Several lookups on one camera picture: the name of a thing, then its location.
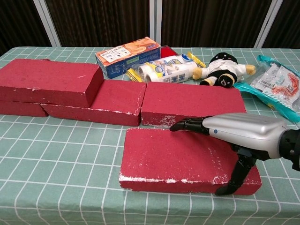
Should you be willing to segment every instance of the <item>brown curtain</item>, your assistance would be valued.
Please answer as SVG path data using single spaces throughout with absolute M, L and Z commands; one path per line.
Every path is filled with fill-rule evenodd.
M 51 46 L 33 0 L 0 0 L 0 55 L 17 46 Z
M 163 0 L 162 44 L 253 47 L 271 0 Z
M 149 0 L 46 0 L 62 46 L 116 46 L 149 36 Z
M 264 48 L 300 48 L 300 1 L 284 0 L 264 42 Z

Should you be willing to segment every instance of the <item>plastic bag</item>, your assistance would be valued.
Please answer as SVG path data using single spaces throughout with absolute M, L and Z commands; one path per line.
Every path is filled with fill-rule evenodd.
M 192 53 L 168 56 L 132 66 L 126 75 L 136 82 L 180 83 L 192 79 L 193 70 L 206 67 Z
M 256 74 L 234 87 L 256 95 L 288 120 L 299 122 L 300 73 L 267 56 L 259 55 L 257 60 Z

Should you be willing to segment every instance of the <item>plush toy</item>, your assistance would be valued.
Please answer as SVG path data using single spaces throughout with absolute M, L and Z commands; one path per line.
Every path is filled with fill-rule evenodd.
M 221 52 L 211 59 L 207 68 L 196 68 L 193 71 L 193 79 L 204 79 L 200 85 L 230 88 L 245 74 L 255 74 L 255 66 L 238 64 L 235 57 Z

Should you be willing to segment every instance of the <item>snack box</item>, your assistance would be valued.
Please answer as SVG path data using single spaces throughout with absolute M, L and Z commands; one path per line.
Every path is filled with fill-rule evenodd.
M 103 74 L 108 78 L 115 78 L 126 73 L 133 64 L 160 59 L 160 48 L 160 44 L 149 37 L 145 37 L 109 50 L 97 52 L 95 55 Z

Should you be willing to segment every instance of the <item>table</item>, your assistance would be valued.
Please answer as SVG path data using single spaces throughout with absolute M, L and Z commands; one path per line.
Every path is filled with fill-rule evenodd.
M 0 68 L 15 58 L 96 63 L 94 53 L 103 49 L 17 47 L 0 57 Z M 264 54 L 300 71 L 300 49 L 174 50 L 192 51 L 206 64 L 216 53 L 228 52 L 239 63 L 257 65 L 257 55 Z M 115 79 L 128 80 L 124 75 Z M 281 117 L 252 95 L 242 96 L 248 113 Z M 290 122 L 288 126 L 299 128 Z M 262 187 L 251 196 L 138 193 L 120 188 L 127 128 L 0 115 L 0 224 L 300 224 L 300 173 L 284 159 L 257 162 Z

